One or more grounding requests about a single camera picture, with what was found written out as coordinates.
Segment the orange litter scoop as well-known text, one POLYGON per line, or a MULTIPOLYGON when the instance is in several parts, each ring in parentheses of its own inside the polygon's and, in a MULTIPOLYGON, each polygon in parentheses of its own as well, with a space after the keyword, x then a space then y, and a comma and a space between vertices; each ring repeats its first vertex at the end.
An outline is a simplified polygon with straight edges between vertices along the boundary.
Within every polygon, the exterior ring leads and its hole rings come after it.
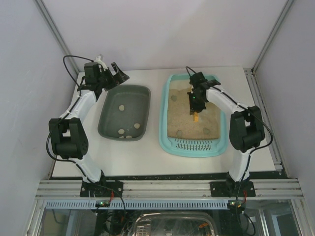
MULTIPOLYGON (((189 97, 189 110, 190 109, 198 109, 198 102, 195 98, 195 95, 192 92, 188 92, 188 97, 189 97)), ((194 122, 198 122, 198 113, 195 113, 191 115, 193 118, 194 122)))

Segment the teal litter box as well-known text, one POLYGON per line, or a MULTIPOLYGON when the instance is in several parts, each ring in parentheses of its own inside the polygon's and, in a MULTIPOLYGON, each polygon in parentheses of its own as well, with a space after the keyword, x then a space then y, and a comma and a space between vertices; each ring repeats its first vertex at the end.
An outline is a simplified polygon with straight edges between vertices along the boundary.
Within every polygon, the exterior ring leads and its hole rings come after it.
POLYGON ((169 90, 183 86, 184 81, 189 81, 189 75, 172 74, 164 84, 161 96, 159 114, 159 144, 164 151, 172 155, 183 157, 214 157, 223 154, 228 147, 228 131, 226 116, 220 112, 220 137, 213 140, 190 140, 183 138, 172 138, 167 135, 168 99, 171 97, 169 90))

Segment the grey plastic bin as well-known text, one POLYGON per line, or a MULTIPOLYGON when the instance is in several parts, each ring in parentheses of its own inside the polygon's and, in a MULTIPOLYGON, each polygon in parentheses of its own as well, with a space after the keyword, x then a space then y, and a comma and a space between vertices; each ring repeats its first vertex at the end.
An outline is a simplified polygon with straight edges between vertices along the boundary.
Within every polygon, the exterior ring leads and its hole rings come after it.
POLYGON ((151 91, 145 86, 119 85, 108 91, 98 123, 100 136, 115 141, 138 141, 146 131, 151 101, 151 91))

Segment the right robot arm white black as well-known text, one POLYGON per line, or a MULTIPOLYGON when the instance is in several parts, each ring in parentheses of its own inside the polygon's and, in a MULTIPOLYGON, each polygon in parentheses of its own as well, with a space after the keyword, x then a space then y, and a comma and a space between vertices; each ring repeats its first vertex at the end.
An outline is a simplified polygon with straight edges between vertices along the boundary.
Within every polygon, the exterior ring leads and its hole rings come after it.
POLYGON ((229 141, 234 148, 233 164, 228 178, 235 183, 242 182, 249 177, 250 155, 265 139, 260 109, 239 102, 224 90, 219 81, 206 80, 202 72, 190 74, 189 84, 189 114, 194 119, 206 109, 208 102, 224 112, 229 125, 229 141))

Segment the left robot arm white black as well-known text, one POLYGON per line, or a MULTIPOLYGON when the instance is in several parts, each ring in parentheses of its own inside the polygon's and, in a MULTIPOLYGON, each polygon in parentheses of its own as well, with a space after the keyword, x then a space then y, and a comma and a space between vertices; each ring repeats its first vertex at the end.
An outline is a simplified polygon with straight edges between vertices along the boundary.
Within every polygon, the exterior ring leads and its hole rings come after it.
POLYGON ((103 91, 109 91, 129 79, 115 62, 111 66, 112 70, 101 59, 86 63, 85 75, 77 89, 78 97, 59 118, 49 121, 48 155, 58 162, 74 164, 85 182, 98 183, 104 173, 88 153, 89 141, 83 121, 103 91))

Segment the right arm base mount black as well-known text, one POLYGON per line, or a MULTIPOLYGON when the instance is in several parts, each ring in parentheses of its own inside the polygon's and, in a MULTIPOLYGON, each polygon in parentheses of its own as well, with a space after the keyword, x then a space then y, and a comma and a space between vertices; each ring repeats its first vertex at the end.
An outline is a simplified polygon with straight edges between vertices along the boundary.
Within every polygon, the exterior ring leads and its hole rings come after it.
POLYGON ((232 180, 211 181, 210 190, 212 197, 255 197, 255 188, 252 181, 244 180, 234 182, 232 180))

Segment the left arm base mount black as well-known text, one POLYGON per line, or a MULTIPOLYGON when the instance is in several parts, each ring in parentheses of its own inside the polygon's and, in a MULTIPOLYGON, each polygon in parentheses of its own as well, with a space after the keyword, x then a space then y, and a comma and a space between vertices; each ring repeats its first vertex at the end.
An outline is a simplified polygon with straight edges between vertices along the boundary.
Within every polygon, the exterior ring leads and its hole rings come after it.
POLYGON ((121 197, 124 183, 117 180, 105 180, 99 182, 90 182, 83 179, 80 188, 80 197, 121 197))

